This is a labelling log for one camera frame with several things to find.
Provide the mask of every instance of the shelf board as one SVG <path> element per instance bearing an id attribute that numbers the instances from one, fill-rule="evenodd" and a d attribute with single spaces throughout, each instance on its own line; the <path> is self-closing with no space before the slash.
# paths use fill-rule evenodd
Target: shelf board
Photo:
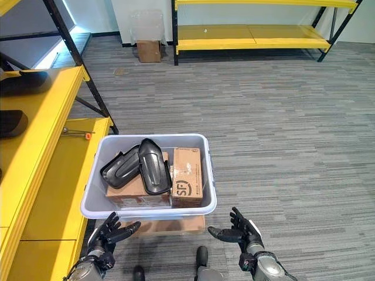
<path id="1" fill-rule="evenodd" d="M 75 241 L 20 241 L 7 281 L 62 280 L 73 264 L 75 244 Z"/>
<path id="2" fill-rule="evenodd" d="M 274 4 L 348 8 L 352 12 L 357 3 L 353 0 L 175 0 L 175 9 L 178 5 L 188 4 Z"/>
<path id="3" fill-rule="evenodd" d="M 178 27 L 180 50 L 327 49 L 330 44 L 311 26 L 187 25 Z"/>
<path id="4" fill-rule="evenodd" d="M 0 0 L 0 16 L 4 16 L 21 0 Z"/>
<path id="5" fill-rule="evenodd" d="M 17 272 L 18 267 L 30 259 L 30 252 L 25 247 L 38 256 L 36 261 L 26 264 L 31 263 L 35 271 L 31 274 L 38 273 L 40 280 L 60 280 L 78 259 L 87 222 L 80 212 L 81 199 L 99 141 L 108 134 L 111 125 L 110 118 L 66 121 L 65 126 L 69 129 L 95 133 L 90 140 L 84 137 L 60 137 L 18 249 L 13 249 L 15 258 L 9 264 L 8 281 L 23 280 L 13 272 Z M 63 250 L 64 256 L 60 256 L 62 245 L 68 247 Z M 46 257 L 49 258 L 47 270 L 44 270 L 42 259 L 39 259 L 44 251 L 47 251 Z"/>
<path id="6" fill-rule="evenodd" d="M 83 67 L 47 70 L 51 86 L 38 94 L 2 97 L 0 109 L 20 109 L 28 117 L 23 134 L 0 140 L 1 225 L 8 227 L 0 251 L 0 279 L 12 263 L 27 217 L 33 206 L 49 160 L 59 140 L 74 98 L 87 74 Z M 18 76 L 17 71 L 3 78 Z"/>
<path id="7" fill-rule="evenodd" d="M 82 230 L 81 199 L 99 141 L 108 134 L 109 118 L 68 120 L 66 127 L 95 132 L 84 137 L 61 137 L 21 240 L 74 240 Z"/>

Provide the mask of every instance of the clear plastic container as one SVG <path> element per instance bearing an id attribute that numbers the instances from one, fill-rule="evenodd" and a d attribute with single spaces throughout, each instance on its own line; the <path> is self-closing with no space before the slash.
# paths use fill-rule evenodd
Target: clear plastic container
<path id="1" fill-rule="evenodd" d="M 119 208 L 106 196 L 107 184 L 101 178 L 100 169 L 109 162 L 118 151 L 127 151 L 141 143 L 144 138 L 155 141 L 163 151 L 169 152 L 173 165 L 173 149 L 199 148 L 202 164 L 203 200 L 196 208 L 170 207 L 131 207 Z M 115 211 L 123 221 L 133 220 L 179 220 L 194 215 L 206 215 L 216 208 L 215 183 L 208 140 L 199 134 L 173 135 L 113 135 L 106 136 L 99 143 L 90 177 L 81 202 L 81 212 L 87 218 L 104 219 Z"/>
<path id="2" fill-rule="evenodd" d="M 136 10 L 130 16 L 131 43 L 137 40 L 161 41 L 165 44 L 161 10 Z"/>

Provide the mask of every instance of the robotic arm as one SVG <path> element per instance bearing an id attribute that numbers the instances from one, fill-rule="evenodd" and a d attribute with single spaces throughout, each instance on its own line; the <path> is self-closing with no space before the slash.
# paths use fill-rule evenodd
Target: robotic arm
<path id="1" fill-rule="evenodd" d="M 79 259 L 63 281 L 99 281 L 107 270 L 113 268 L 113 251 L 116 243 L 129 238 L 141 226 L 139 221 L 120 228 L 121 223 L 113 212 L 104 223 L 96 228 L 88 240 L 87 255 Z"/>
<path id="2" fill-rule="evenodd" d="M 290 275 L 272 252 L 264 249 L 259 229 L 247 220 L 235 207 L 230 213 L 231 229 L 209 227 L 209 233 L 224 242 L 238 243 L 241 249 L 239 265 L 242 271 L 250 271 L 254 281 L 285 281 Z"/>

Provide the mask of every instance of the small cardboard box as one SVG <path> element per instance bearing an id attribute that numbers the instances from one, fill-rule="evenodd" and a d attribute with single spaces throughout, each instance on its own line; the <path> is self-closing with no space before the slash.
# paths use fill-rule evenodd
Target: small cardboard box
<path id="1" fill-rule="evenodd" d="M 169 161 L 168 152 L 163 152 L 163 159 Z M 108 186 L 107 198 L 120 208 L 170 206 L 169 193 L 150 195 L 146 192 L 142 176 L 139 174 L 124 187 L 114 189 Z"/>
<path id="2" fill-rule="evenodd" d="M 203 199 L 198 148 L 175 148 L 173 156 L 173 207 L 197 207 Z"/>
<path id="3" fill-rule="evenodd" d="M 160 63 L 159 41 L 137 41 L 138 57 L 141 63 Z"/>

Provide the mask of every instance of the floor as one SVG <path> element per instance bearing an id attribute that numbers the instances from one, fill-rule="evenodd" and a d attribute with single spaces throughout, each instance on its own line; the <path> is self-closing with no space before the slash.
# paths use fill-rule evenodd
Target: floor
<path id="1" fill-rule="evenodd" d="M 306 50 L 186 53 L 141 64 L 116 36 L 92 38 L 84 60 L 120 132 L 204 134 L 217 208 L 237 206 L 298 280 L 375 276 L 375 45 L 339 43 L 323 63 Z M 89 97 L 87 87 L 80 96 Z M 96 116 L 76 103 L 71 116 Z M 235 244 L 207 232 L 130 238 L 106 280 L 193 280 L 195 251 L 226 280 L 251 280 Z"/>

